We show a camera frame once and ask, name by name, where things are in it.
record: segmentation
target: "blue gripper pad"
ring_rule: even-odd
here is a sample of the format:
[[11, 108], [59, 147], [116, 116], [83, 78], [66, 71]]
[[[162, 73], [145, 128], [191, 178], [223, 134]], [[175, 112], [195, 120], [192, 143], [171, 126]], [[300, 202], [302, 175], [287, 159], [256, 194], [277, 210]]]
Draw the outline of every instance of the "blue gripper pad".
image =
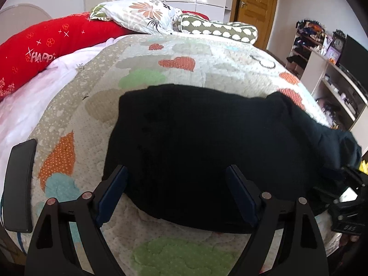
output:
[[233, 198], [239, 208], [242, 218], [252, 227], [257, 226], [258, 206], [256, 201], [253, 200], [251, 194], [247, 191], [243, 184], [244, 182], [247, 182], [246, 178], [241, 173], [237, 173], [232, 168], [232, 166], [226, 168], [225, 178], [227, 186], [229, 187], [231, 194], [233, 195]]
[[110, 221], [111, 216], [122, 196], [128, 181], [128, 169], [123, 166], [114, 180], [106, 190], [98, 205], [98, 216], [96, 217], [96, 224], [101, 227], [103, 223]]

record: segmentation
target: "yellow object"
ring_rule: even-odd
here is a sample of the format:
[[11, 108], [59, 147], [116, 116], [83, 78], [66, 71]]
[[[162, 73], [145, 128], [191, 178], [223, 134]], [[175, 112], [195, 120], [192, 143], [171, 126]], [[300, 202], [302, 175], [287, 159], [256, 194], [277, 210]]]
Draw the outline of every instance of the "yellow object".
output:
[[368, 174], [368, 164], [365, 161], [362, 161], [359, 166], [359, 170]]

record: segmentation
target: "bed headboard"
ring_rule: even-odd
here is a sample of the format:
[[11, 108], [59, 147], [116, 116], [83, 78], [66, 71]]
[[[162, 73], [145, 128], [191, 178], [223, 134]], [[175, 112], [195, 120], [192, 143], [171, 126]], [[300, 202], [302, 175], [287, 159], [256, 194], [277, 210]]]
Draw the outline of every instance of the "bed headboard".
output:
[[43, 9], [32, 4], [17, 4], [0, 11], [0, 44], [29, 26], [52, 19]]

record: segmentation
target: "floral quilt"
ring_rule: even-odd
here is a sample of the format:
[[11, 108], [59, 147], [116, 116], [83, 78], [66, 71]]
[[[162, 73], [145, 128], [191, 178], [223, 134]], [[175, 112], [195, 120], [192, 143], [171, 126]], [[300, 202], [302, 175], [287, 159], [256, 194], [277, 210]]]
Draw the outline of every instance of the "floral quilt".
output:
[[[208, 87], [245, 97], [281, 91], [312, 118], [327, 121], [299, 80], [271, 56], [236, 41], [172, 35], [131, 35], [80, 67], [51, 101], [30, 138], [38, 141], [32, 179], [35, 225], [50, 197], [59, 202], [93, 191], [101, 181], [118, 100], [130, 90], [175, 83]], [[316, 217], [327, 253], [338, 246], [329, 216]], [[71, 232], [82, 267], [91, 271], [78, 229]], [[123, 194], [102, 233], [126, 275], [225, 276], [249, 234], [214, 233], [150, 217]], [[282, 230], [275, 233], [263, 270], [272, 267]], [[17, 241], [15, 233], [10, 233]], [[28, 249], [32, 234], [22, 234]]]

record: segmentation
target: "white pillow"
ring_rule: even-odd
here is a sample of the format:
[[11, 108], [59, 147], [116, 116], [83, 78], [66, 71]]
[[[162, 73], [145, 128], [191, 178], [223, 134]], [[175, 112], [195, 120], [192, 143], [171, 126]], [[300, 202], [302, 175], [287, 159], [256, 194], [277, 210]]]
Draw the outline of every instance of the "white pillow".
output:
[[113, 0], [91, 10], [91, 20], [113, 20], [124, 28], [147, 34], [170, 34], [181, 9], [159, 0]]

